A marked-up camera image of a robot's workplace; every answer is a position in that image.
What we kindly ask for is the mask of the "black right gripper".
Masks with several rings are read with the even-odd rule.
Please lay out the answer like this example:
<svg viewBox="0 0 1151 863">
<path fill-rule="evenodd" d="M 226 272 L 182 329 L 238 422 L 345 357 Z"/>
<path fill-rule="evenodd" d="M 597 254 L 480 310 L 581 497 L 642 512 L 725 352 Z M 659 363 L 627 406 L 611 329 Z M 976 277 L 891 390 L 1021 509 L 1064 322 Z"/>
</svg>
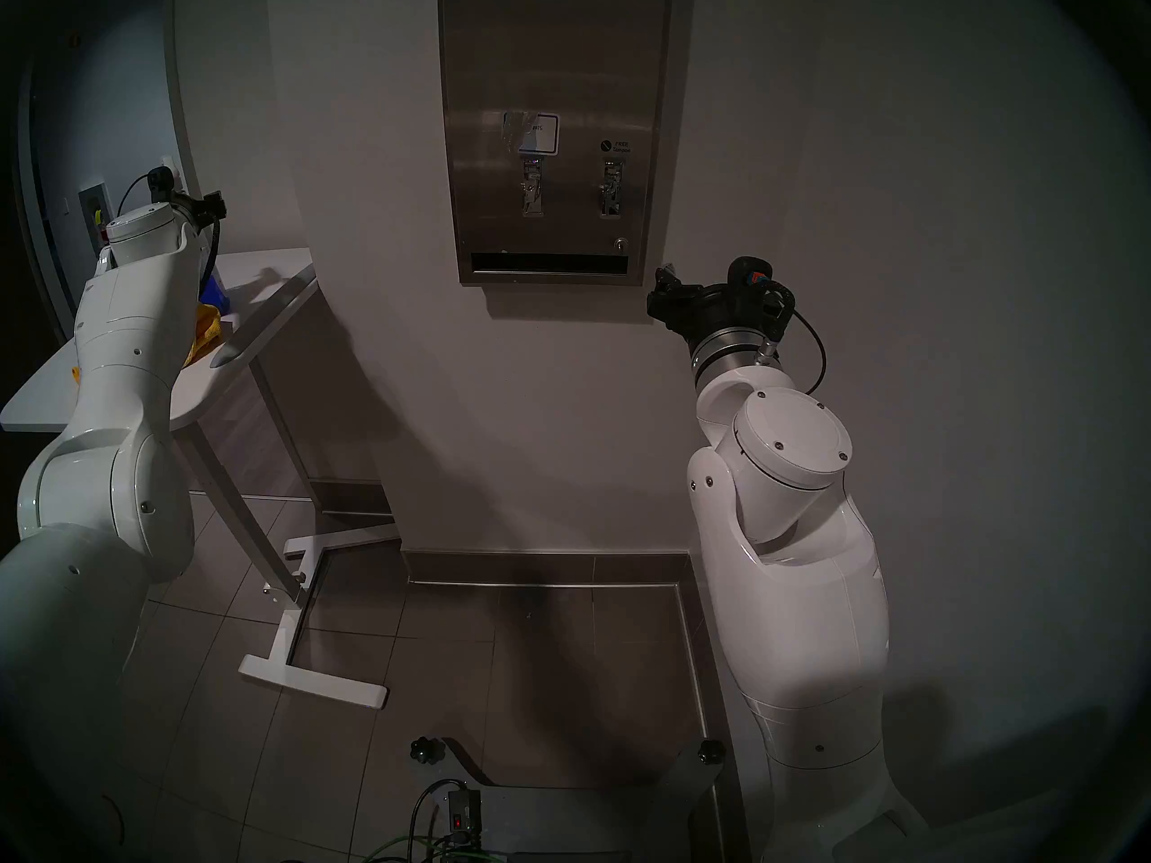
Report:
<svg viewBox="0 0 1151 863">
<path fill-rule="evenodd" d="M 674 265 L 656 269 L 656 282 L 647 295 L 648 316 L 668 318 L 668 329 L 686 342 L 703 342 L 730 329 L 749 329 L 768 342 L 780 342 L 794 311 L 792 291 L 772 280 L 685 284 Z"/>
</svg>

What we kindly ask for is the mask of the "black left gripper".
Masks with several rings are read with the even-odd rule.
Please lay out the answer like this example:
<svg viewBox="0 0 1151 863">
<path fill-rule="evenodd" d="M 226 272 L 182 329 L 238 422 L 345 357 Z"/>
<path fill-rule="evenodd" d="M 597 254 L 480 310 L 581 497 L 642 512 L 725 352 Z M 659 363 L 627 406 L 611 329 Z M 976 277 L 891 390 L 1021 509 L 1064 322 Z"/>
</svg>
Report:
<svg viewBox="0 0 1151 863">
<path fill-rule="evenodd" d="M 206 193 L 203 198 L 193 198 L 184 192 L 177 192 L 176 207 L 186 214 L 186 221 L 192 226 L 195 232 L 209 229 L 227 216 L 227 206 L 220 191 Z"/>
</svg>

